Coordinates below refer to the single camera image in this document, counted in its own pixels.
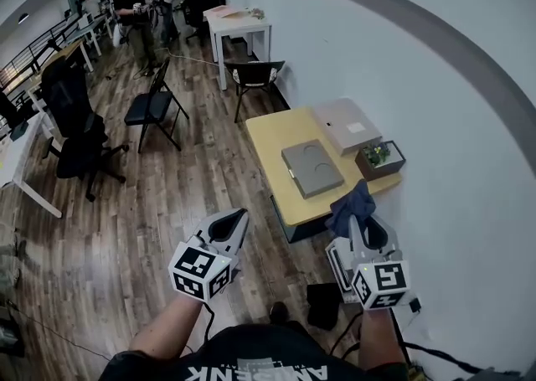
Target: man in black shirt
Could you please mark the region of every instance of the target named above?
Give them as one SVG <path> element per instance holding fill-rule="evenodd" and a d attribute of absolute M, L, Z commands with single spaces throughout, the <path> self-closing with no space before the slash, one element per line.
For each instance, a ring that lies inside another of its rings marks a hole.
<path fill-rule="evenodd" d="M 152 69 L 158 67 L 158 63 L 154 54 L 154 38 L 148 13 L 150 0 L 113 0 L 113 2 L 122 31 L 127 34 L 128 42 L 134 50 L 137 66 L 143 70 L 147 65 L 145 75 L 152 75 Z"/>
<path fill-rule="evenodd" d="M 178 358 L 202 305 L 185 295 L 176 297 L 134 337 L 131 351 L 108 363 L 100 381 L 408 380 L 388 310 L 363 314 L 357 368 L 328 356 L 311 337 L 285 323 L 229 327 L 196 353 Z"/>

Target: wooden planter box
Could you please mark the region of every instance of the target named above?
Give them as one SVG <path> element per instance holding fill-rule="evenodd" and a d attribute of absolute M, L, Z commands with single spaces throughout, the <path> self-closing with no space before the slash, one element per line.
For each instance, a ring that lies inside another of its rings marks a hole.
<path fill-rule="evenodd" d="M 355 157 L 355 163 L 358 164 L 358 167 L 367 182 L 394 174 L 395 172 L 400 171 L 405 164 L 405 157 L 398 146 L 396 146 L 393 141 L 385 142 L 385 144 L 389 147 L 391 153 L 386 162 L 377 167 L 369 162 L 369 159 L 361 149 Z"/>

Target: white label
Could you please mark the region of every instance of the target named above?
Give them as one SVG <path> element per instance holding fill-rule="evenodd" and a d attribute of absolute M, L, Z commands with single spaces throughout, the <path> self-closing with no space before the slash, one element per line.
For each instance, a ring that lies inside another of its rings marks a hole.
<path fill-rule="evenodd" d="M 361 122 L 354 122 L 350 125 L 347 125 L 347 128 L 352 134 L 356 134 L 357 132 L 365 131 L 365 127 L 361 124 Z"/>

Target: white box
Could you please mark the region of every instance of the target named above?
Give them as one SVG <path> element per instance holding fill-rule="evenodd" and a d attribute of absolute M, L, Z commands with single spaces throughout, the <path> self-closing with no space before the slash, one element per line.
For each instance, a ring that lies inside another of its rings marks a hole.
<path fill-rule="evenodd" d="M 231 281 L 231 259 L 188 243 L 179 243 L 169 263 L 176 291 L 209 302 Z"/>
<path fill-rule="evenodd" d="M 312 115 L 341 156 L 382 138 L 376 126 L 349 98 L 314 106 Z"/>
<path fill-rule="evenodd" d="M 397 306 L 410 290 L 408 262 L 400 260 L 358 265 L 352 288 L 364 310 Z"/>

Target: white cube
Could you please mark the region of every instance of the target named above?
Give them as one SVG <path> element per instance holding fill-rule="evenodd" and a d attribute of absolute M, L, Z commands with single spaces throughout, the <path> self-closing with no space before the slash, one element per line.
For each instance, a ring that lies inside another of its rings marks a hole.
<path fill-rule="evenodd" d="M 209 302 L 231 281 L 231 259 L 188 243 L 179 243 L 169 263 L 176 291 Z"/>
<path fill-rule="evenodd" d="M 360 264 L 352 279 L 364 310 L 379 310 L 397 306 L 410 290 L 408 262 Z"/>

